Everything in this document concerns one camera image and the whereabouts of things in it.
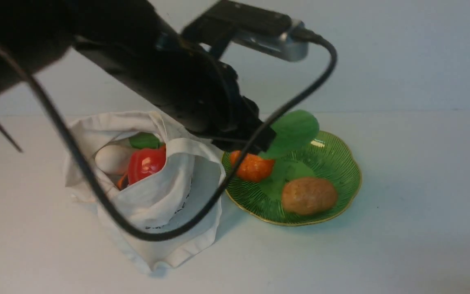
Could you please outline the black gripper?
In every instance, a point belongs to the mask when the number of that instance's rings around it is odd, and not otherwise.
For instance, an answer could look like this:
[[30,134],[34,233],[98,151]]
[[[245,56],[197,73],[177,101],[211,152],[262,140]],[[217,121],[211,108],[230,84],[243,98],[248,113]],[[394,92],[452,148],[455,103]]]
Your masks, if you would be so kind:
[[200,86],[198,117],[204,129],[194,135],[211,139],[224,151],[242,149],[263,125],[255,102],[240,92],[235,70],[220,61],[208,62],[206,79]]

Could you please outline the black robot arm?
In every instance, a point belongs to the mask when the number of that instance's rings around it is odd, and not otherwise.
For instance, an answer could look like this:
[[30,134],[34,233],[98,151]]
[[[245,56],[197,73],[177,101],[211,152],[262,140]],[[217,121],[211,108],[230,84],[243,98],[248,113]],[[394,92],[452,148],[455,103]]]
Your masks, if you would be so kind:
[[176,32],[147,0],[0,0],[0,45],[35,74],[74,49],[195,136],[242,149],[263,124],[220,56],[237,26],[201,47],[201,24]]

